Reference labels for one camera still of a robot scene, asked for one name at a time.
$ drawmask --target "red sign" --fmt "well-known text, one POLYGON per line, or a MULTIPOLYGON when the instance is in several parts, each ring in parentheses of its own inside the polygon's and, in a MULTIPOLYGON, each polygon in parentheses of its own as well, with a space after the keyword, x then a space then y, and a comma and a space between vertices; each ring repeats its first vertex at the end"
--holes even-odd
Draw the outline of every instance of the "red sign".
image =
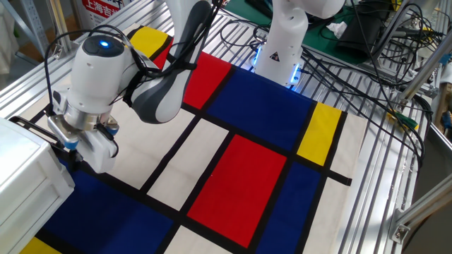
POLYGON ((104 18, 108 18, 119 11, 118 7, 107 4, 102 0, 82 0, 82 3, 88 11, 98 14, 104 18))

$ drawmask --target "white cloth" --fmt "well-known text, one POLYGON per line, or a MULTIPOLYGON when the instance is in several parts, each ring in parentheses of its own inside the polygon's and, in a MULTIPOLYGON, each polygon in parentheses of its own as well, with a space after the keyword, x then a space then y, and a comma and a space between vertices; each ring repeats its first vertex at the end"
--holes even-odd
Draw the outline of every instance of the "white cloth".
POLYGON ((330 25, 327 25, 326 28, 328 28, 331 32, 334 32, 334 36, 340 39, 345 29, 347 29, 347 24, 345 24, 344 21, 338 24, 331 23, 330 25))

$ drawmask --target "black stripe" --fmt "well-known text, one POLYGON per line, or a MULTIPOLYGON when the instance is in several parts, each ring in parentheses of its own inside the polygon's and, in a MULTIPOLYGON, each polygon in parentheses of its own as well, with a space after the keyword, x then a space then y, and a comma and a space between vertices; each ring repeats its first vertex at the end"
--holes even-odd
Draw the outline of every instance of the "black stripe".
POLYGON ((210 95, 210 97, 207 99, 207 102, 204 103, 203 108, 201 111, 205 112, 207 109, 212 105, 212 103, 217 99, 218 95, 221 93, 223 88, 226 86, 226 84, 229 82, 231 77, 234 75, 235 71, 237 70, 236 66, 231 66, 231 69, 226 73, 225 78, 221 80, 220 84, 218 84, 217 88, 213 93, 210 95))
POLYGON ((300 236, 300 238, 298 240, 297 248, 295 249, 296 253, 302 253, 304 250, 304 246, 306 245, 306 242, 308 240, 309 232, 311 231, 312 222, 314 221, 314 217, 316 215, 317 208, 319 207, 320 199, 321 199, 321 196, 323 193, 323 188, 325 187, 327 178, 329 176, 332 176, 331 178, 333 180, 336 180, 340 183, 347 185, 347 181, 344 181, 344 179, 343 179, 343 178, 345 178, 344 176, 338 177, 338 176, 340 176, 340 174, 337 174, 330 170, 331 164, 333 163, 334 155, 335 155, 337 147, 338 147, 340 134, 342 133, 342 129, 344 127, 346 118, 347 118, 347 114, 345 112, 341 112, 339 121, 338 121, 338 125, 336 126, 336 130, 335 130, 335 133, 333 136, 333 141, 331 143, 330 149, 328 151, 328 155, 326 156, 325 164, 323 166, 323 168, 325 170, 323 170, 321 172, 321 178, 320 178, 319 184, 317 186, 316 193, 314 194, 314 198, 312 200, 311 207, 309 208, 307 218, 304 221, 302 235, 300 236))
POLYGON ((83 253, 82 251, 73 247, 69 243, 61 240, 58 236, 55 236, 53 233, 47 231, 44 228, 40 229, 36 233, 35 237, 38 238, 39 240, 41 240, 43 243, 47 244, 48 246, 52 247, 56 251, 59 251, 60 253, 64 253, 64 254, 83 253))
MULTIPOLYGON (((290 168, 292 167, 293 162, 296 158, 303 159, 299 156, 297 156, 297 151, 299 148, 299 145, 301 144, 304 134, 306 133, 306 130, 308 129, 309 122, 311 121, 312 114, 314 113, 314 110, 316 108, 317 103, 312 103, 312 105, 309 107, 306 120, 300 129, 297 139, 295 140, 294 145, 292 146, 291 153, 288 154, 287 160, 284 164, 284 167, 282 168, 282 171, 280 173, 280 176, 278 177, 278 180, 276 181, 275 187, 273 188, 273 192, 271 193, 270 198, 268 199, 266 208, 264 209, 261 219, 259 220, 259 223, 256 227, 256 230, 254 232, 253 237, 251 238, 251 242, 249 243, 249 251, 250 253, 255 253, 259 243, 261 242, 262 235, 267 227, 268 220, 270 219, 270 216, 273 212, 273 208, 275 207, 276 201, 278 201, 278 198, 280 196, 281 190, 283 189, 285 179, 287 178, 287 175, 289 174, 290 168)), ((320 171, 321 167, 317 164, 312 163, 312 166, 315 166, 316 170, 320 171)))
POLYGON ((218 162, 220 161, 221 157, 224 155, 227 147, 231 143, 233 137, 235 134, 233 132, 229 132, 226 135, 226 138, 221 143, 220 147, 218 148, 215 155, 213 155, 213 158, 209 162, 209 165, 207 166, 206 170, 203 172, 201 177, 196 182, 195 187, 191 191, 190 195, 186 199, 184 205, 180 209, 180 212, 182 214, 187 214, 191 208, 191 206, 194 204, 196 198, 198 197, 199 193, 204 187, 204 184, 206 184, 206 181, 209 179, 210 175, 212 174, 213 170, 216 168, 218 162))
POLYGON ((248 139, 248 140, 250 140, 250 141, 252 141, 252 142, 254 142, 256 144, 262 145, 262 146, 264 146, 264 147, 266 147, 266 148, 268 148, 268 149, 270 149, 270 150, 272 150, 272 151, 274 151, 274 152, 276 152, 276 153, 278 153, 280 155, 283 155, 283 156, 286 156, 286 157, 290 156, 290 152, 285 150, 284 148, 281 148, 281 147, 279 147, 277 145, 274 145, 274 144, 268 142, 267 140, 264 140, 264 139, 262 139, 260 137, 252 135, 252 134, 250 134, 250 133, 248 133, 246 131, 243 131, 242 129, 240 129, 240 128, 236 127, 236 126, 233 126, 232 124, 227 123, 227 122, 225 122, 225 121, 223 121, 221 119, 218 119, 218 118, 216 118, 214 116, 210 116, 208 114, 204 114, 203 112, 200 112, 199 109, 196 109, 196 108, 194 108, 194 107, 192 107, 192 106, 190 106, 188 104, 183 103, 182 109, 187 110, 188 112, 190 112, 192 114, 196 114, 198 116, 201 116, 204 120, 209 121, 209 122, 215 124, 216 126, 219 126, 219 127, 224 128, 226 130, 232 131, 233 133, 236 133, 237 135, 240 135, 240 136, 242 136, 242 137, 244 137, 244 138, 246 138, 246 139, 248 139))
POLYGON ((163 238, 163 241, 162 241, 162 243, 160 243, 157 250, 155 250, 154 254, 164 254, 165 253, 165 251, 167 250, 168 246, 170 245, 172 239, 174 238, 177 231, 179 230, 180 226, 181 226, 180 224, 173 222, 173 225, 171 226, 171 228, 169 228, 169 231, 163 238))
POLYGON ((169 61, 170 64, 172 64, 176 61, 176 58, 173 55, 171 55, 170 53, 168 53, 167 60, 169 61))
POLYGON ((148 180, 143 184, 140 191, 147 193, 150 188, 153 186, 153 184, 157 181, 158 177, 162 174, 163 170, 165 170, 166 166, 170 162, 170 160, 176 155, 179 148, 184 144, 185 140, 188 138, 188 136, 191 134, 193 129, 196 127, 198 122, 201 120, 202 115, 208 108, 208 105, 210 105, 216 97, 220 94, 221 89, 224 88, 224 86, 229 81, 230 77, 234 73, 234 68, 231 68, 225 78, 221 81, 221 83, 217 86, 215 91, 212 93, 212 95, 209 97, 208 101, 204 104, 201 111, 196 110, 195 117, 193 120, 191 120, 190 124, 186 127, 185 131, 181 134, 181 136, 177 139, 176 143, 173 144, 169 152, 162 158, 160 163, 158 164, 157 168, 155 168, 154 172, 149 176, 148 180))
POLYGON ((154 172, 149 176, 148 180, 143 184, 140 191, 147 193, 153 184, 157 181, 157 178, 162 174, 163 170, 167 167, 170 160, 176 155, 179 148, 184 144, 185 140, 189 137, 193 129, 201 120, 200 116, 195 116, 190 124, 185 128, 185 131, 180 135, 180 137, 173 144, 168 153, 162 158, 158 166, 155 168, 154 172))
POLYGON ((206 238, 207 240, 231 253, 248 253, 245 247, 239 245, 238 243, 235 243, 233 240, 230 240, 227 237, 213 231, 212 229, 209 229, 199 222, 187 217, 185 214, 182 214, 181 212, 160 202, 159 200, 150 197, 146 193, 137 190, 127 183, 124 183, 123 181, 120 181, 119 179, 116 179, 109 174, 96 174, 86 162, 81 163, 80 170, 95 177, 101 182, 106 183, 108 186, 123 193, 124 195, 129 196, 135 201, 152 208, 160 214, 163 214, 164 216, 171 219, 175 224, 186 227, 188 230, 194 232, 195 234, 198 234, 201 237, 206 238))
POLYGON ((154 61, 162 52, 164 52, 166 48, 170 46, 171 41, 172 37, 168 35, 165 42, 163 42, 163 45, 159 49, 157 49, 157 51, 155 51, 154 54, 152 54, 152 56, 149 56, 149 60, 154 61))
POLYGON ((352 179, 349 179, 348 177, 345 177, 339 173, 336 173, 332 170, 327 171, 327 176, 345 186, 351 186, 352 185, 352 179))

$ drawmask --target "white box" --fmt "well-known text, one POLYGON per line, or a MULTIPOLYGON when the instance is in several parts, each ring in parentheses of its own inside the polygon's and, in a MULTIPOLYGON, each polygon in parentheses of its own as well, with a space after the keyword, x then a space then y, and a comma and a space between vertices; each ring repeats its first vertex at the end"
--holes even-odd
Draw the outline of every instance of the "white box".
POLYGON ((74 186, 47 141, 0 118, 0 253, 19 253, 74 186))

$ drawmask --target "yellow rectangle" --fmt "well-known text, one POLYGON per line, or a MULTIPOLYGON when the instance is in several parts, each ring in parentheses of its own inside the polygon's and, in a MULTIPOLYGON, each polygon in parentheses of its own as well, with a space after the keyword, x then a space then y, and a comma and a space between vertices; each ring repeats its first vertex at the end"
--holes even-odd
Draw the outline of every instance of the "yellow rectangle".
POLYGON ((38 238, 33 237, 20 254, 60 254, 60 252, 43 243, 38 238))
POLYGON ((132 45, 147 57, 151 57, 157 50, 164 46, 168 35, 159 30, 142 27, 132 36, 132 45))
POLYGON ((297 154, 323 166, 341 113, 339 109, 317 103, 297 154))

